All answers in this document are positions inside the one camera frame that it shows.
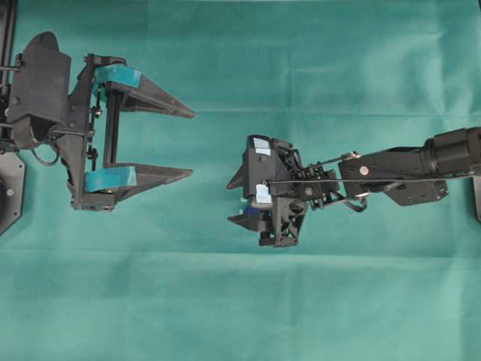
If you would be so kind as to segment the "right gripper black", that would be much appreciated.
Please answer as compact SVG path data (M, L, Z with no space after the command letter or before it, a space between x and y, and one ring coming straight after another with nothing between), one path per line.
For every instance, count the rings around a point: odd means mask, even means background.
M240 168L226 186L227 190L242 187L248 206L261 211L228 217L230 222L258 232L261 246L295 246L308 208L321 208L332 203L332 195L338 191L338 183L334 181L336 171L326 171L320 163L304 167L300 153L293 146L291 150L284 150L280 158L289 171L290 179L268 183L272 204L266 208L261 208L249 198L256 193L254 149L245 150Z

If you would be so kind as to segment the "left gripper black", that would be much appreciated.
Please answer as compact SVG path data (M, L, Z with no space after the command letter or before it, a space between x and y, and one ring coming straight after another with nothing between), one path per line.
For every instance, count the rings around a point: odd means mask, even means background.
M67 169L67 186L71 192L71 206L75 210L111 211L115 206L113 195L115 199L127 199L154 187L179 181L193 173L192 169L140 163L108 163L105 168L86 172L84 177L92 114L92 77L93 94L97 93L101 84L104 85L101 91L103 101L112 91L118 92L121 111L152 112L175 117L195 116L191 108L169 95L141 71L123 64L126 64L123 58L87 55L86 64L77 76L77 84L68 97L66 124L56 128L56 133L59 134L56 146L60 160Z

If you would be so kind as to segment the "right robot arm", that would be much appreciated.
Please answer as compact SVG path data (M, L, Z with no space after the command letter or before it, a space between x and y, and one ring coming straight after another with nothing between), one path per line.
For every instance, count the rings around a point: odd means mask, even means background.
M342 204L355 212L368 196L384 193L400 206L438 202L446 182L480 174L480 129L457 129L435 135L421 147L393 147L361 155L355 151L332 160L303 165L287 141L250 135L242 164L228 189L242 188L246 208L229 221L259 234L262 247L298 244L309 209Z

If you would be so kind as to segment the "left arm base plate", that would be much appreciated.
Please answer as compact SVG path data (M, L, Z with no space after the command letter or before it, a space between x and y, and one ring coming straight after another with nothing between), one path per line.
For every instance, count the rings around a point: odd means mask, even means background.
M1 152L1 223L3 234L21 216L26 165L15 153Z

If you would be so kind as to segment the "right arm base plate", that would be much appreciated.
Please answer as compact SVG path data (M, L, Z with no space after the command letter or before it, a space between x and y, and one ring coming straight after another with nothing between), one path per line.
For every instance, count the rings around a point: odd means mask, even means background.
M474 176L466 183L465 198L467 210L480 222L480 176Z

